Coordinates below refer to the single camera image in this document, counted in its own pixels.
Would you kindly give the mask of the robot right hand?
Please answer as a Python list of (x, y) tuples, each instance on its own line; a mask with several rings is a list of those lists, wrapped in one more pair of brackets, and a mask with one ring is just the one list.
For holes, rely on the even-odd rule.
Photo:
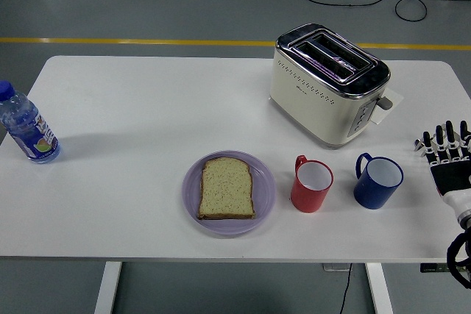
[(455, 212), (463, 229), (470, 222), (470, 130), (466, 121), (459, 138), (451, 121), (436, 126), (435, 137), (424, 132), (422, 142), (436, 189), (445, 204)]

